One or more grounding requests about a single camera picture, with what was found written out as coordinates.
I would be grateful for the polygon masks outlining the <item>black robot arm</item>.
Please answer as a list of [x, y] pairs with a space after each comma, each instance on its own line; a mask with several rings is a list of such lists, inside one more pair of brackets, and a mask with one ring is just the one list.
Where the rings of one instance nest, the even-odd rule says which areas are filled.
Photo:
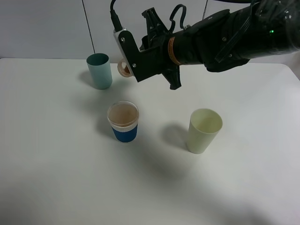
[[180, 66], [203, 64], [210, 72], [223, 72], [267, 55], [300, 49], [300, 3], [297, 0], [252, 0], [235, 12], [217, 12], [194, 25], [174, 31], [174, 16], [187, 9], [177, 5], [170, 15], [171, 26], [160, 21], [155, 9], [143, 12], [147, 35], [142, 38], [142, 61], [137, 81], [162, 74], [170, 89], [181, 86]]

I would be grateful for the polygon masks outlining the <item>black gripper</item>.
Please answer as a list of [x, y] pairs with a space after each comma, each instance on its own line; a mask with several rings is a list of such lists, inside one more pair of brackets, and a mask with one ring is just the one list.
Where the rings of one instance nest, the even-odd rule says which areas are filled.
[[[163, 35], [168, 33], [168, 29], [157, 15], [154, 8], [147, 9], [142, 12], [142, 16], [146, 19], [147, 35]], [[169, 82], [170, 89], [176, 90], [181, 87], [180, 81], [180, 67], [171, 62], [167, 41], [168, 37], [154, 37], [154, 40], [145, 47], [144, 40], [143, 51], [140, 51], [143, 72], [146, 75], [158, 75], [162, 74], [164, 78]]]

